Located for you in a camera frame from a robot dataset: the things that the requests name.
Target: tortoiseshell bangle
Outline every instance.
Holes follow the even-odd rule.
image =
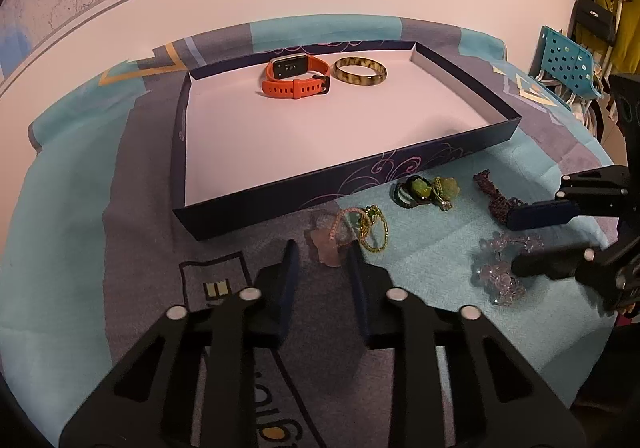
[[[374,72],[377,72],[377,74],[375,76],[359,76],[357,74],[350,74],[340,69],[341,66],[350,65],[366,66]],[[368,86],[372,84],[380,84],[381,82],[385,81],[386,68],[381,63],[369,60],[368,58],[342,58],[334,63],[334,76],[336,77],[336,79],[339,79],[343,82]]]

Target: jewelry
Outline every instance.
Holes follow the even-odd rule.
[[[432,181],[413,175],[404,182],[399,181],[393,191],[394,202],[405,209],[424,204],[436,204],[442,211],[449,211],[451,201],[460,193],[460,187],[452,177],[435,177]]]
[[[359,76],[340,69],[342,66],[350,65],[366,66],[374,72],[377,72],[377,74],[375,76]],[[350,84],[380,84],[386,79],[386,68],[381,63],[369,60],[368,58],[342,58],[334,63],[334,75],[337,79],[340,79],[340,81]]]
[[[358,241],[360,244],[371,253],[380,253],[380,251],[386,248],[388,244],[389,229],[386,223],[386,218],[382,214],[382,211],[377,206],[367,206],[365,209],[361,208],[346,208],[342,209],[334,219],[333,224],[329,229],[315,229],[311,235],[311,240],[318,248],[318,258],[321,263],[329,267],[340,267],[340,257],[338,256],[338,247],[340,245],[346,245],[348,242],[338,244],[335,240],[336,232],[338,231],[338,225],[342,221],[342,218],[348,213],[359,213],[360,221],[358,228],[360,236]],[[385,230],[385,238],[381,247],[375,247],[367,242],[367,237],[371,235],[373,225],[380,219],[382,226]]]
[[[494,216],[494,219],[500,222],[502,225],[507,225],[507,216],[513,208],[519,206],[528,206],[528,203],[521,201],[516,197],[507,199],[500,193],[500,190],[495,187],[494,183],[489,180],[489,170],[484,170],[474,175],[474,180],[478,185],[478,188],[491,197],[489,202],[489,212]]]
[[[385,240],[381,247],[374,247],[367,243],[367,237],[371,233],[373,226],[380,218],[382,227],[385,230]],[[367,206],[365,208],[365,214],[360,216],[360,243],[370,253],[380,253],[380,251],[386,248],[389,239],[389,227],[386,224],[386,218],[377,206]]]
[[[495,232],[492,240],[480,240],[479,245],[480,249],[492,253],[492,256],[489,262],[474,270],[473,284],[483,286],[494,305],[508,306],[520,300],[527,288],[511,272],[511,264],[505,261],[502,254],[511,245],[516,246],[516,251],[540,251],[544,247],[542,238],[536,234],[521,236]]]

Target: blue chair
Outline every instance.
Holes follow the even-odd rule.
[[[545,47],[536,78],[539,82],[545,86],[565,86],[571,91],[569,105],[575,97],[586,101],[603,97],[593,86],[594,63],[588,50],[550,27],[542,27],[540,39]],[[546,74],[553,79],[543,79]]]

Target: black handbag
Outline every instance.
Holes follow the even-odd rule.
[[[612,8],[613,0],[609,3],[609,9],[597,4],[595,0],[578,0],[575,22],[612,47],[616,44],[616,17]]]

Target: bracelet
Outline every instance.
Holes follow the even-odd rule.
[[[489,180],[489,170],[484,170],[474,175],[474,181],[483,193],[491,197],[489,212],[494,216],[494,219],[502,225],[507,225],[507,216],[513,208],[528,205],[517,197],[507,199],[507,197],[502,195],[494,183]]]
[[[341,66],[350,65],[366,66],[374,72],[377,72],[377,74],[375,76],[359,76],[340,69]],[[342,58],[334,63],[334,75],[340,81],[348,82],[349,84],[380,84],[386,79],[386,68],[381,63],[369,60],[368,58]]]
[[[377,206],[367,206],[365,209],[361,208],[345,208],[342,209],[334,218],[334,222],[329,229],[315,229],[311,232],[311,240],[316,248],[318,248],[318,260],[329,267],[340,267],[340,258],[338,257],[338,247],[340,245],[335,240],[338,226],[342,221],[342,218],[348,213],[358,213],[360,215],[360,222],[358,224],[359,237],[358,242],[367,251],[371,253],[380,253],[380,251],[386,248],[389,239],[389,228],[386,224],[386,218],[382,214],[382,211]],[[375,223],[380,220],[385,230],[385,239],[380,247],[375,247],[367,242],[367,237],[371,235],[371,230]]]
[[[527,288],[527,279],[520,279],[511,272],[511,264],[506,261],[504,251],[512,245],[516,250],[524,250],[534,253],[544,248],[544,242],[540,235],[530,233],[528,235],[512,235],[511,233],[494,233],[491,240],[480,240],[480,249],[491,253],[488,261],[480,266],[476,264],[471,281],[473,285],[484,286],[493,305],[509,306],[524,297]]]

